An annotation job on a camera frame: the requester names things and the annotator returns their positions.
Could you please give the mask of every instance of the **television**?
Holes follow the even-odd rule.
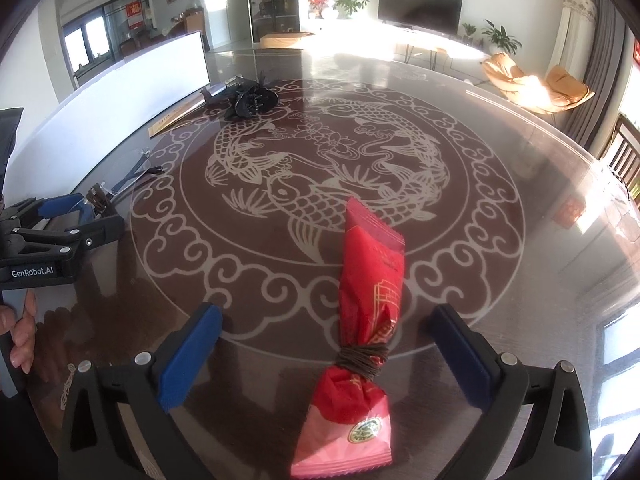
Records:
[[[462,0],[380,0],[378,19],[458,34]]]

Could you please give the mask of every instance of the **red wrapper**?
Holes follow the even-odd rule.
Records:
[[[340,343],[386,343],[396,330],[404,238],[360,202],[347,203],[340,277]],[[370,357],[378,367],[384,358]],[[336,365],[316,386],[291,465],[294,478],[321,478],[390,464],[386,393]]]

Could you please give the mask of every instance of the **glass table top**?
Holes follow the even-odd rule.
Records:
[[[263,72],[280,104],[236,123],[202,108],[153,139],[141,128],[79,186],[140,148],[166,170],[120,203],[125,236],[92,251],[77,283],[38,291],[30,396],[54,447],[81,360],[130,362],[212,301],[222,338],[172,417],[216,478],[288,478],[338,349],[344,207],[357,196],[407,247],[401,323],[376,380],[394,464],[359,478],[434,478],[478,420],[419,329],[443,302],[498,352],[575,365],[593,450],[607,442],[595,476],[628,451],[640,431],[640,222],[605,166],[504,99],[415,66],[291,50],[209,63],[212,82]]]

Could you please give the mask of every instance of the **wooden ruler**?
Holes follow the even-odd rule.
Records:
[[[155,123],[149,126],[149,137],[155,137],[157,134],[164,132],[167,128],[173,126],[181,118],[200,108],[203,104],[204,97],[200,92],[198,92],[196,95],[185,101],[177,108],[174,108],[174,110],[167,112]]]

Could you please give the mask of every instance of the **screw head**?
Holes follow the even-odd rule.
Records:
[[[78,371],[81,374],[84,374],[85,372],[88,372],[90,369],[91,369],[91,361],[82,361],[78,365]]]
[[[135,364],[140,365],[140,366],[148,364],[149,361],[151,361],[151,354],[149,352],[140,352],[133,359],[133,362],[135,362]]]
[[[505,352],[504,354],[500,354],[500,361],[509,366],[514,366],[518,364],[518,358],[513,355],[511,352]]]
[[[574,366],[569,361],[560,361],[560,367],[568,374],[572,374],[575,370]]]

